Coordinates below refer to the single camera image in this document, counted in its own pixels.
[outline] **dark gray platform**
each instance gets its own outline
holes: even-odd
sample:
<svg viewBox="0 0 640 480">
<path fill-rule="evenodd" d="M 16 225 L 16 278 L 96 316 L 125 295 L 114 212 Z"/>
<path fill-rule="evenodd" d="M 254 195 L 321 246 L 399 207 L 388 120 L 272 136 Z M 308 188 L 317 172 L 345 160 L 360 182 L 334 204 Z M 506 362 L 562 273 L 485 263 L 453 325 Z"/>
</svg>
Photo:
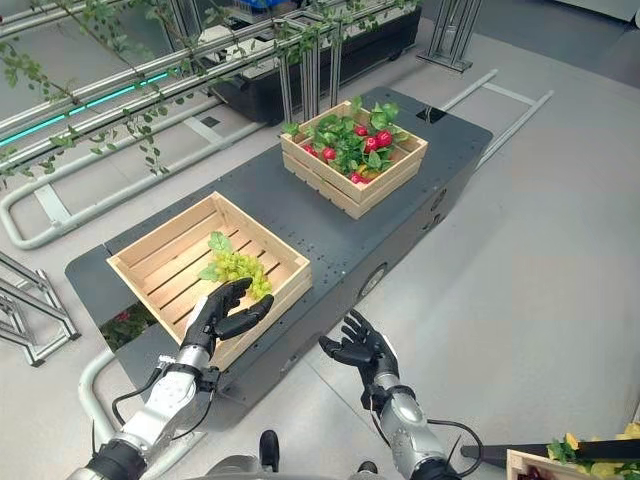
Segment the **dark gray platform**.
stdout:
<svg viewBox="0 0 640 480">
<path fill-rule="evenodd" d="M 363 95 L 371 108 L 393 101 L 396 123 L 429 141 L 418 174 L 353 220 L 285 170 L 279 146 L 73 260 L 66 275 L 98 326 L 137 301 L 105 259 L 218 191 L 311 260 L 313 287 L 224 372 L 221 391 L 239 418 L 265 395 L 317 338 L 358 301 L 380 265 L 392 268 L 441 222 L 473 174 L 492 134 L 453 115 L 416 115 L 426 105 L 388 88 Z M 159 354 L 176 344 L 159 325 L 116 352 L 134 384 L 145 383 Z"/>
</svg>

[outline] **red flower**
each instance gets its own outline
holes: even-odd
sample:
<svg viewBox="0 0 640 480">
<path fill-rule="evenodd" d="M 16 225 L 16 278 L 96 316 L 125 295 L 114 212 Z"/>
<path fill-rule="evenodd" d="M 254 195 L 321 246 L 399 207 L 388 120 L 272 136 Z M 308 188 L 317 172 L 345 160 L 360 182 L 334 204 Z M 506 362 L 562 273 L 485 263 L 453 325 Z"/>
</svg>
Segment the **red flower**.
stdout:
<svg viewBox="0 0 640 480">
<path fill-rule="evenodd" d="M 129 317 L 131 317 L 131 314 L 125 310 L 124 312 L 120 312 L 118 315 L 116 315 L 116 322 L 124 323 L 129 320 Z"/>
</svg>

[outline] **white pipe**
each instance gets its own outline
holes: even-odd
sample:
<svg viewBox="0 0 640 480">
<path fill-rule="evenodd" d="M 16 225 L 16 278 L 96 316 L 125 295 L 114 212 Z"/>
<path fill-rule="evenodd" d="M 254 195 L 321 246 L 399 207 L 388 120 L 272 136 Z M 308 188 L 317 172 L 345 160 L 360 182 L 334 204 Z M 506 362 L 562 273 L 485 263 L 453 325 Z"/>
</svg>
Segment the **white pipe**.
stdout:
<svg viewBox="0 0 640 480">
<path fill-rule="evenodd" d="M 536 103 L 534 103 L 524 114 L 516 120 L 509 128 L 507 128 L 502 134 L 487 147 L 484 155 L 480 158 L 476 171 L 487 161 L 496 151 L 509 140 L 520 128 L 529 120 L 534 113 L 536 113 L 540 107 L 542 107 L 547 100 L 553 96 L 554 91 L 549 90 L 543 97 L 541 97 Z"/>
<path fill-rule="evenodd" d="M 171 118 L 167 118 L 167 119 L 159 122 L 158 124 L 154 125 L 152 127 L 153 133 L 155 134 L 155 133 L 161 132 L 163 130 L 166 130 L 167 128 L 172 127 L 172 126 L 184 121 L 185 119 L 190 118 L 193 115 L 197 115 L 198 113 L 201 113 L 203 111 L 209 110 L 210 108 L 213 108 L 213 107 L 219 105 L 220 103 L 221 102 L 218 99 L 209 99 L 209 100 L 201 103 L 200 105 L 197 105 L 197 106 L 192 107 L 192 108 L 190 108 L 188 110 L 185 110 L 184 112 L 176 114 L 176 115 L 172 116 Z M 13 221 L 13 218 L 11 216 L 10 210 L 11 210 L 11 207 L 15 203 L 17 203 L 20 200 L 22 200 L 23 198 L 31 195 L 33 192 L 35 192 L 39 188 L 43 187 L 44 185 L 51 184 L 51 183 L 55 182 L 56 180 L 59 180 L 59 179 L 64 178 L 64 177 L 67 177 L 67 176 L 77 172 L 78 170 L 81 170 L 82 168 L 85 168 L 85 167 L 91 165 L 94 162 L 97 162 L 99 160 L 103 160 L 103 159 L 107 158 L 108 156 L 110 156 L 111 154 L 115 153 L 116 151 L 122 150 L 123 148 L 126 148 L 126 147 L 129 147 L 129 146 L 133 145 L 137 141 L 138 140 L 136 140 L 133 137 L 124 138 L 124 139 L 122 139 L 120 141 L 115 142 L 115 145 L 117 147 L 117 150 L 115 150 L 115 151 L 107 150 L 102 155 L 96 155 L 94 153 L 85 155 L 84 157 L 81 157 L 78 160 L 75 160 L 73 163 L 70 163 L 68 165 L 64 165 L 64 166 L 58 168 L 52 174 L 42 176 L 42 177 L 38 178 L 37 180 L 35 180 L 34 182 L 30 182 L 27 185 L 24 185 L 23 187 L 17 188 L 13 192 L 9 193 L 5 198 L 2 199 L 2 201 L 0 201 L 0 221 L 2 222 L 2 224 L 5 227 L 5 229 L 7 230 L 9 238 L 11 239 L 13 244 L 18 246 L 19 248 L 23 248 L 23 249 L 26 250 L 26 249 L 29 249 L 29 248 L 36 248 L 36 247 L 44 245 L 45 243 L 48 243 L 48 241 L 50 241 L 50 240 L 47 240 L 44 243 L 41 243 L 41 244 L 38 244 L 38 245 L 34 245 L 33 247 L 28 247 L 28 246 L 22 247 L 22 246 L 19 246 L 19 244 L 22 244 L 24 242 L 27 242 L 27 244 L 28 244 L 30 239 L 24 240 L 22 238 L 22 235 L 21 235 L 17 225 Z M 69 222 L 71 222 L 73 218 L 74 218 L 74 215 L 72 215 L 68 219 Z M 56 230 L 59 230 L 60 228 L 62 228 L 61 225 L 55 224 L 55 225 L 52 225 L 49 229 L 45 230 L 45 232 L 56 231 Z"/>
<path fill-rule="evenodd" d="M 442 110 L 443 112 L 449 111 L 451 108 L 453 108 L 455 105 L 457 105 L 462 100 L 467 98 L 469 95 L 471 95 L 473 92 L 479 89 L 483 84 L 491 80 L 497 74 L 498 74 L 498 69 L 494 68 L 489 73 L 487 73 L 484 77 L 479 78 L 478 80 L 473 82 L 471 85 L 469 85 L 467 88 L 465 88 L 462 92 L 460 92 L 458 95 L 456 95 L 447 103 L 445 103 L 442 107 L 440 107 L 440 110 Z"/>
<path fill-rule="evenodd" d="M 218 150 L 229 147 L 236 141 L 243 139 L 259 128 L 262 128 L 263 125 L 263 123 L 250 123 L 249 125 L 232 133 L 228 137 L 221 139 L 219 142 L 212 143 L 169 166 L 169 173 L 164 175 L 149 175 L 137 181 L 136 183 L 112 195 L 109 195 L 106 198 L 103 198 L 95 204 L 90 205 L 77 213 L 74 213 L 65 221 L 56 222 L 55 224 L 51 225 L 49 228 L 40 232 L 38 235 L 32 238 L 26 240 L 23 239 L 17 225 L 11 218 L 9 208 L 13 203 L 16 202 L 16 198 L 13 194 L 7 195 L 7 197 L 0 202 L 0 221 L 2 221 L 2 223 L 4 224 L 7 230 L 7 234 L 9 235 L 9 239 L 16 247 L 22 250 L 31 250 L 41 247 L 42 245 L 46 245 L 52 240 L 65 235 L 75 228 L 84 225 L 88 221 L 93 220 L 94 218 L 100 216 L 102 213 L 110 210 L 116 205 L 125 202 L 129 198 L 134 197 L 135 195 L 143 192 L 144 190 L 147 190 L 148 188 L 151 188 L 153 185 L 160 183 L 163 180 L 166 180 L 167 178 L 175 175 L 176 173 L 181 172 L 185 168 L 205 159 Z"/>
<path fill-rule="evenodd" d="M 80 381 L 78 382 L 78 397 L 80 397 L 80 404 L 85 413 L 93 420 L 96 430 L 96 437 L 98 443 L 107 443 L 113 434 L 115 429 L 113 424 L 100 402 L 93 393 L 93 382 L 98 374 L 104 367 L 115 358 L 115 355 L 110 348 L 103 350 L 96 358 L 91 360 L 87 367 L 82 371 L 80 375 Z"/>
</svg>

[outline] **aluminum frame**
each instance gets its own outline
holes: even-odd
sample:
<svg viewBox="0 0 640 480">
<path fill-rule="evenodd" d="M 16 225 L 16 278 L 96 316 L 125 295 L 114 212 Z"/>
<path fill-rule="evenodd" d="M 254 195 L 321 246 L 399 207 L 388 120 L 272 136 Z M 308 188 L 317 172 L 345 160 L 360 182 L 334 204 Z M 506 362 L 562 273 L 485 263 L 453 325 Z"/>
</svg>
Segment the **aluminum frame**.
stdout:
<svg viewBox="0 0 640 480">
<path fill-rule="evenodd" d="M 471 67 L 473 63 L 465 60 L 464 56 L 481 5 L 482 0 L 442 0 L 429 48 L 417 57 L 457 72 Z"/>
<path fill-rule="evenodd" d="M 0 264 L 22 278 L 15 285 L 0 278 L 0 310 L 9 318 L 8 321 L 0 320 L 0 339 L 22 347 L 29 365 L 39 367 L 46 357 L 62 345 L 80 338 L 80 333 L 42 270 L 31 271 L 2 252 Z M 28 292 L 34 287 L 40 290 L 46 301 Z M 58 322 L 58 333 L 45 344 L 38 344 L 24 315 L 23 306 Z"/>
</svg>

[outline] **wooden crate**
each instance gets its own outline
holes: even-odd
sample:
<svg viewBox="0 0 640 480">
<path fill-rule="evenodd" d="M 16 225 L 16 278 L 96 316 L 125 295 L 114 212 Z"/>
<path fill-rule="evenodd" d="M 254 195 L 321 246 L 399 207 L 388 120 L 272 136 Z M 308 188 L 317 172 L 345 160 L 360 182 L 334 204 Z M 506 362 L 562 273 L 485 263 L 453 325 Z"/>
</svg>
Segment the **wooden crate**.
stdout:
<svg viewBox="0 0 640 480">
<path fill-rule="evenodd" d="M 515 450 L 507 451 L 507 480 L 518 480 L 518 475 L 526 475 L 530 467 L 536 467 L 546 480 L 593 480 L 595 478 L 580 473 L 571 464 L 562 465 L 560 462 L 538 455 Z"/>
<path fill-rule="evenodd" d="M 300 130 L 304 132 L 307 127 L 315 126 L 320 120 L 332 114 L 351 115 L 351 102 L 343 102 L 322 115 L 303 123 L 300 125 Z M 367 110 L 360 109 L 360 112 L 352 116 L 359 124 L 368 125 L 369 123 L 370 113 Z M 398 144 L 391 153 L 394 165 L 368 184 L 353 183 L 322 160 L 306 152 L 302 147 L 310 143 L 311 139 L 303 133 L 298 134 L 295 138 L 288 133 L 281 136 L 284 165 L 287 170 L 307 182 L 348 215 L 360 218 L 418 173 L 427 151 L 428 142 L 409 132 L 407 134 L 409 138 Z"/>
<path fill-rule="evenodd" d="M 227 235 L 235 251 L 258 257 L 275 298 L 271 311 L 256 327 L 218 343 L 212 364 L 225 370 L 311 288 L 309 260 L 214 192 L 107 261 L 181 343 L 196 302 L 221 285 L 198 278 L 198 272 L 211 261 L 207 243 L 214 231 Z M 231 313 L 252 303 L 246 296 Z"/>
</svg>

